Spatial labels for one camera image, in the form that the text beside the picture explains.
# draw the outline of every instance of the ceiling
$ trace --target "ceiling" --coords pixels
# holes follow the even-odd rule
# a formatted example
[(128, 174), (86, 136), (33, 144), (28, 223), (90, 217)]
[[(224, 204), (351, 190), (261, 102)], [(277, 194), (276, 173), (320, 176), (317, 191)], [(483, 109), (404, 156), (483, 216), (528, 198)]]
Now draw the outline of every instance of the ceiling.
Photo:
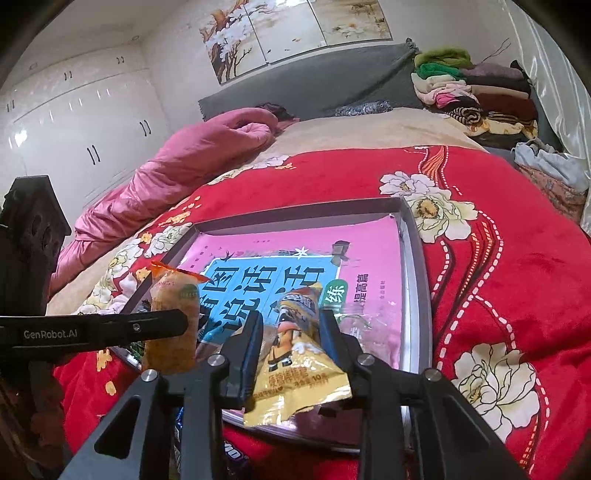
[(31, 42), (4, 88), (76, 55), (141, 39), (187, 0), (74, 0)]

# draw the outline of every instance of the snack bag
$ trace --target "snack bag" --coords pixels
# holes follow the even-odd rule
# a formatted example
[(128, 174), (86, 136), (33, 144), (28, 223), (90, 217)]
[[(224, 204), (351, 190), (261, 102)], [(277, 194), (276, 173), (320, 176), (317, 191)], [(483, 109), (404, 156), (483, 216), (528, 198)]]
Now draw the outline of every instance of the snack bag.
[(150, 271), (154, 284), (150, 289), (152, 311), (181, 310), (189, 320), (187, 331), (172, 338), (148, 340), (142, 357), (142, 370), (153, 368), (164, 375), (186, 372), (195, 365), (199, 325), (199, 288), (209, 278), (153, 262)]
[(321, 292), (315, 283), (279, 301), (277, 335), (259, 365), (245, 426), (280, 424), (298, 411), (351, 396), (347, 375), (318, 345)]

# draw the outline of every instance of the green cloth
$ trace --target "green cloth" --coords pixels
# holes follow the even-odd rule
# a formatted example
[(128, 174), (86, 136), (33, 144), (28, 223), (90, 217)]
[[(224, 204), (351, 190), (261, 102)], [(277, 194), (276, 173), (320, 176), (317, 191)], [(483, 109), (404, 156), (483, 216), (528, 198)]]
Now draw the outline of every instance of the green cloth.
[(415, 69), (414, 73), (420, 76), (423, 80), (428, 79), (434, 75), (451, 75), (456, 80), (462, 80), (464, 75), (460, 70), (454, 67), (446, 67), (438, 63), (423, 63), (419, 68)]
[(468, 51), (460, 47), (434, 48), (414, 57), (415, 67), (418, 68), (423, 63), (439, 63), (457, 69), (469, 69), (474, 66), (470, 61)]

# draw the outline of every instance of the stack of clothes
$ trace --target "stack of clothes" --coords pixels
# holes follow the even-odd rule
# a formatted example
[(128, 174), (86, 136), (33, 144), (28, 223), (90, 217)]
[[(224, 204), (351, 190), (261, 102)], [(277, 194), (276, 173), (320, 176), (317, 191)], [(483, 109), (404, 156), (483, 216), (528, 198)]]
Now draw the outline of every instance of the stack of clothes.
[(472, 64), (459, 47), (418, 54), (411, 74), (419, 100), (484, 147), (510, 150), (537, 136), (531, 85), (519, 65)]

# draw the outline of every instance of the orange snack package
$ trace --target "orange snack package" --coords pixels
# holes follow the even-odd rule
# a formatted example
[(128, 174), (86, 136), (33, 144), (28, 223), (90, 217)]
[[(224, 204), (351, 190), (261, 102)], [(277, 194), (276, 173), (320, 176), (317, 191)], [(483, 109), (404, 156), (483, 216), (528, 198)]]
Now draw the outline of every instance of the orange snack package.
[(164, 375), (186, 372), (195, 365), (200, 307), (198, 285), (209, 278), (160, 262), (153, 262), (150, 271), (154, 279), (150, 288), (152, 311), (179, 309), (187, 316), (189, 326), (180, 336), (146, 341), (142, 370), (153, 368)]

